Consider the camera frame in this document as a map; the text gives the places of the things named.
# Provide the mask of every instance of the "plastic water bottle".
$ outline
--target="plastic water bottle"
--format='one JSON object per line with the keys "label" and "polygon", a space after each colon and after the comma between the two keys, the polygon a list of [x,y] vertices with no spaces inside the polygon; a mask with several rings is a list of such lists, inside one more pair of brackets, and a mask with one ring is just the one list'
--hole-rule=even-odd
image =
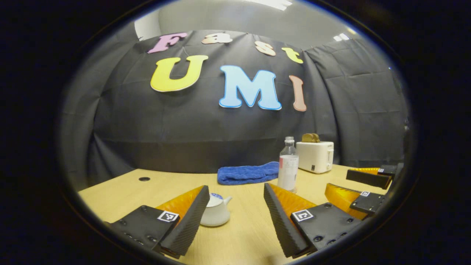
{"label": "plastic water bottle", "polygon": [[294,148],[294,137],[287,136],[285,147],[280,152],[278,187],[296,193],[296,175],[298,174],[299,155]]}

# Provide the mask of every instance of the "yellow letter u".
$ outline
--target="yellow letter u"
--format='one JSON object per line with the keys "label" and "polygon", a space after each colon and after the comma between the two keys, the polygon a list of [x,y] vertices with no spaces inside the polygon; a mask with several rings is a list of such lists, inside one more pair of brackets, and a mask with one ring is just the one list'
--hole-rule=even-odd
{"label": "yellow letter u", "polygon": [[150,86],[159,92],[170,92],[185,89],[198,81],[201,73],[201,66],[203,61],[207,60],[206,55],[193,55],[188,56],[187,60],[190,61],[187,74],[180,79],[170,79],[170,72],[173,66],[180,61],[180,58],[166,58],[158,61],[157,68],[155,69]]}

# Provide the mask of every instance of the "ceiling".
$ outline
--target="ceiling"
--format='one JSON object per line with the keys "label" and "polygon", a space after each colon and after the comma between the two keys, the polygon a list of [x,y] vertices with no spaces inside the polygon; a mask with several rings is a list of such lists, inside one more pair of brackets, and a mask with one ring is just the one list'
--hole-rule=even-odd
{"label": "ceiling", "polygon": [[135,28],[140,40],[176,32],[220,29],[262,35],[304,50],[336,41],[334,37],[341,33],[361,38],[323,9],[303,1],[291,2],[281,11],[244,0],[178,0],[136,20]]}

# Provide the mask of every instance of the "blue towel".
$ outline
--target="blue towel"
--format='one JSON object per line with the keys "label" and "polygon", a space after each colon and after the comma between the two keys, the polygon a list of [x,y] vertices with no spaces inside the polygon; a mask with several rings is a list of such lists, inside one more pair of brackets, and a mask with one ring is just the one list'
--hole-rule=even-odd
{"label": "blue towel", "polygon": [[225,166],[218,170],[218,183],[240,185],[269,181],[278,177],[278,167],[278,162],[261,166]]}

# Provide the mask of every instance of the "foam letter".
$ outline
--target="foam letter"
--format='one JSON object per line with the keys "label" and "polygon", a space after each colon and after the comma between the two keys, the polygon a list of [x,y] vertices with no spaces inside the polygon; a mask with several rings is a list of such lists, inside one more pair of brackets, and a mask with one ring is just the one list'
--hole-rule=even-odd
{"label": "foam letter", "polygon": [[249,107],[255,104],[260,92],[259,107],[263,109],[280,110],[281,103],[276,98],[275,74],[270,71],[260,70],[253,81],[238,66],[221,66],[221,71],[226,74],[226,86],[224,97],[219,100],[219,105],[224,108],[238,108],[242,101],[237,97],[239,89],[245,103]]}
{"label": "foam letter", "polygon": [[193,55],[188,56],[187,61],[190,61],[187,74],[180,79],[170,79],[170,72],[173,65],[180,61],[180,58],[166,58],[158,61],[157,68],[150,80],[150,86],[159,92],[170,92],[185,89],[192,84],[196,83],[200,78],[201,66],[203,61],[208,59],[206,55]]}
{"label": "foam letter", "polygon": [[293,90],[294,90],[294,109],[298,111],[306,111],[308,109],[306,104],[304,104],[304,95],[302,93],[302,80],[294,75],[290,75],[290,80],[293,83]]}
{"label": "foam letter", "polygon": [[168,50],[169,47],[167,47],[167,44],[173,45],[177,43],[180,40],[180,38],[185,38],[186,36],[187,36],[186,33],[176,33],[176,34],[160,36],[160,39],[157,42],[157,44],[147,53],[154,53],[158,51]]}
{"label": "foam letter", "polygon": [[297,57],[299,53],[295,52],[293,49],[291,48],[281,48],[281,49],[286,51],[286,55],[288,55],[289,59],[293,60],[294,62],[297,62],[298,64],[303,63],[302,60]]}
{"label": "foam letter", "polygon": [[211,43],[228,43],[231,42],[231,35],[226,33],[215,33],[209,34],[205,36],[205,39],[201,42],[204,44],[211,44]]}
{"label": "foam letter", "polygon": [[273,47],[268,43],[264,43],[264,42],[261,42],[261,41],[256,41],[255,45],[256,45],[255,48],[257,48],[257,50],[259,50],[259,52],[261,52],[261,53],[265,53],[265,54],[270,55],[270,56],[275,56],[276,55],[275,51],[273,50]]}

